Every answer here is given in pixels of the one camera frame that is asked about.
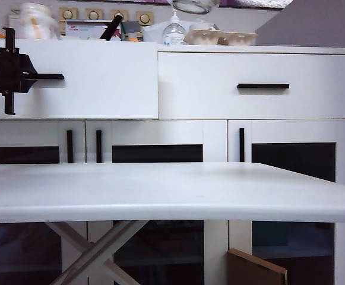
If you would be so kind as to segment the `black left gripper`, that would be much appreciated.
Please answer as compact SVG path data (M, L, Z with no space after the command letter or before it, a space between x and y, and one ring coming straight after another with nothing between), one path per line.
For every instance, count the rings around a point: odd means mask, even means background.
M20 77L25 75L36 75L38 72L32 64L30 57L19 53L19 48L15 47L15 30L4 28L5 46L0 47L0 93L4 96L4 112L13 115L14 93ZM34 80L21 80L19 86L20 93L28 93L34 84Z

